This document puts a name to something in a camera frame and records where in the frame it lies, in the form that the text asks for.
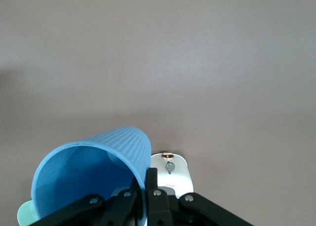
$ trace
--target beige background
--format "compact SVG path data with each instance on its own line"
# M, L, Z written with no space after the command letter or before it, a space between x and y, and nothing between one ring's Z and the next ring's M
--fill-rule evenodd
M316 225L316 0L0 0L0 225L52 149L125 125L257 226Z

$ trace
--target bolt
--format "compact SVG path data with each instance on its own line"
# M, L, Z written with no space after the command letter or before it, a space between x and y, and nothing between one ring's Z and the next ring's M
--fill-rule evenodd
M95 204L95 203L97 203L98 201L99 201L98 198L92 198L92 199L90 200L90 204Z
M161 191L160 190L154 190L154 196L160 196Z
M191 195L186 195L186 196L184 197L184 199L185 199L186 201L189 201L189 202L194 201L194 198L193 198L193 196L191 196Z
M125 197L128 197L128 196L130 196L130 195L131 195L131 193L130 193L129 191L127 191L127 192L124 193L124 196L125 196Z

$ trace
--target light green object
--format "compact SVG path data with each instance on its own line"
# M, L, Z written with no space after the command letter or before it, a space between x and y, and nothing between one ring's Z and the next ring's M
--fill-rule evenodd
M34 211L32 200L21 205L17 218L20 226L29 226L39 220Z

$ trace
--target ribbed blue cup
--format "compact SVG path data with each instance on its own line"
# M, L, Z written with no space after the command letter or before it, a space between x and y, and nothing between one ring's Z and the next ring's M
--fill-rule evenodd
M150 141L136 127L64 144L50 152L35 172L31 189L35 212L43 218L94 193L107 200L115 189L129 188L136 177L145 217L145 178L150 164Z

